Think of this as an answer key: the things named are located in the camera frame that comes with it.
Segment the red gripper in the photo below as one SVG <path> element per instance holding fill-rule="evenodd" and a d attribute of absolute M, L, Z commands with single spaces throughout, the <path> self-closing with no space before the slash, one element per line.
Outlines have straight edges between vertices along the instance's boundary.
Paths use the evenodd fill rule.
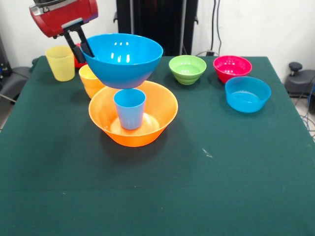
<path fill-rule="evenodd" d="M 72 22 L 83 24 L 98 17 L 98 5 L 95 0 L 35 0 L 29 7 L 31 17 L 36 25 L 47 37 L 56 38 L 64 34 L 78 63 L 85 63 L 82 51 L 94 58 L 81 26 L 77 27 L 77 33 L 81 40 L 81 49 L 77 46 L 69 32 L 63 31 L 63 25 Z"/>

